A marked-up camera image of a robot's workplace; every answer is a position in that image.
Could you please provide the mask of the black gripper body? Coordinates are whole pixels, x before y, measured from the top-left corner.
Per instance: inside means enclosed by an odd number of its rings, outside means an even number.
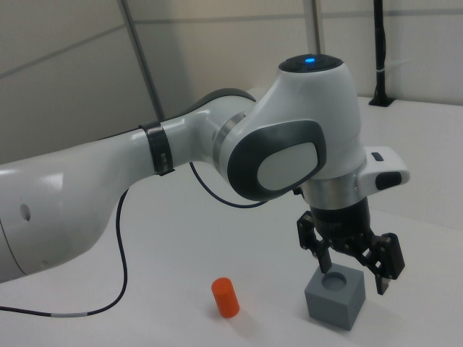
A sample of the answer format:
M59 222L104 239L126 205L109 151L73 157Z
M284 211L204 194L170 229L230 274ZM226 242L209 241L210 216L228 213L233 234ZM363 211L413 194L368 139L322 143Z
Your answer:
M309 211L315 224L316 239L323 239L337 252L358 254L367 238L372 236L367 198L342 209L311 207Z

